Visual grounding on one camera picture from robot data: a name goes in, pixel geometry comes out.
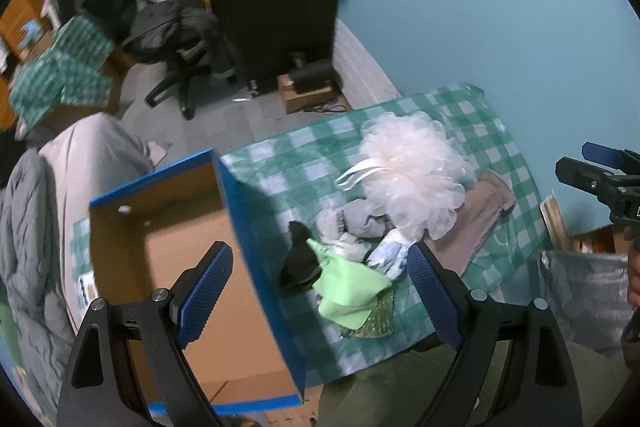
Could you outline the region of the person's right hand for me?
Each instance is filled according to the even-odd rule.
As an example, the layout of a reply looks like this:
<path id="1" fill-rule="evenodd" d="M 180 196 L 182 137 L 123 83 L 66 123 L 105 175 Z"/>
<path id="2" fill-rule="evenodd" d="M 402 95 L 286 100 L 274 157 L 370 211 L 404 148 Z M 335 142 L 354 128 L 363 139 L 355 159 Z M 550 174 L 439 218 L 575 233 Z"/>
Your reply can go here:
<path id="1" fill-rule="evenodd" d="M 634 308 L 640 307 L 640 251 L 639 251 L 639 230 L 627 227 L 623 231 L 623 238 L 627 242 L 627 300 Z"/>

